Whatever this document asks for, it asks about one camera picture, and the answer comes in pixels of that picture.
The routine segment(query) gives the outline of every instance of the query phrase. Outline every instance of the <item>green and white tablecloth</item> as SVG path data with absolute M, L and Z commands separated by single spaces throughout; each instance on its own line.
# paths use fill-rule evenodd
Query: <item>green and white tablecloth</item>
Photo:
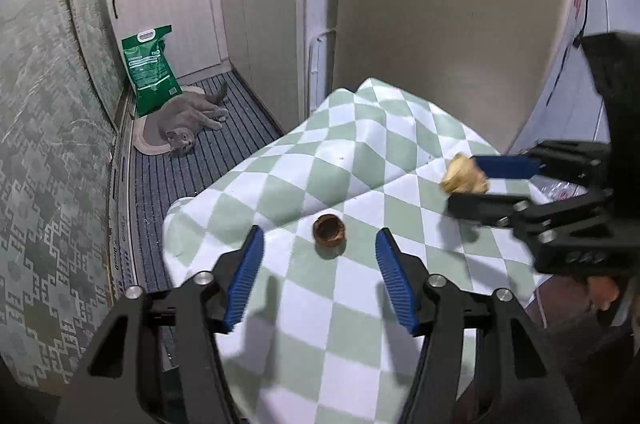
M 526 247 L 507 230 L 442 215 L 438 184 L 458 152 L 495 154 L 435 105 L 369 79 L 355 94 L 336 90 L 291 133 L 171 206 L 164 260 L 175 285 L 239 248 L 252 224 L 266 233 L 244 322 L 218 337 L 252 423 L 398 418 L 422 343 L 398 325 L 386 294 L 374 255 L 382 227 L 461 289 L 510 287 L 529 301 L 541 277 Z M 491 180 L 490 191 L 545 201 L 526 181 Z M 323 213 L 346 226 L 346 248 L 334 259 L 321 257 L 312 238 Z M 472 375 L 473 342 L 467 334 L 461 384 Z

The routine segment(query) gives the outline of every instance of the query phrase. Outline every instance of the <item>cat's head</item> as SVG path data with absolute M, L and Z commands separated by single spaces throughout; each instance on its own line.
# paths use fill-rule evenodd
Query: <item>cat's head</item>
M 193 132 L 188 128 L 176 128 L 167 131 L 166 139 L 171 146 L 171 154 L 179 157 L 191 151 L 195 137 L 193 136 Z

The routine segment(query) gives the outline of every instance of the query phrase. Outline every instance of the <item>small brown bowl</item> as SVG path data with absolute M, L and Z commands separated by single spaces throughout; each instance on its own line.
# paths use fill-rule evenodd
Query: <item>small brown bowl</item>
M 344 238 L 344 223 L 335 214 L 323 214 L 314 222 L 314 240 L 320 247 L 338 247 Z

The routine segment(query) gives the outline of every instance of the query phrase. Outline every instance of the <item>ridged blue pad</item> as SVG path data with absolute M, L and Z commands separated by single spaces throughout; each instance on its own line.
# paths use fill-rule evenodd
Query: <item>ridged blue pad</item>
M 223 323 L 229 331 L 240 321 L 254 288 L 255 276 L 258 274 L 264 255 L 264 232 L 256 228 L 253 237 L 246 245 L 244 256 L 229 285 L 226 312 Z
M 476 164 L 489 179 L 530 179 L 540 172 L 540 165 L 528 157 L 474 157 Z
M 396 311 L 398 323 L 406 328 L 410 334 L 414 333 L 418 326 L 415 294 L 391 247 L 391 242 L 381 230 L 376 235 L 376 260 L 380 272 L 382 272 L 382 279 L 385 281 L 386 291 L 389 293 L 391 303 Z

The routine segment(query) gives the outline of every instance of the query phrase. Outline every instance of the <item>green bag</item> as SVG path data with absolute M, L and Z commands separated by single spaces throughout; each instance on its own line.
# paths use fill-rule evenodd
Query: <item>green bag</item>
M 155 111 L 172 96 L 182 93 L 174 72 L 164 58 L 164 36 L 171 25 L 140 32 L 122 40 L 127 71 L 136 92 L 138 115 Z

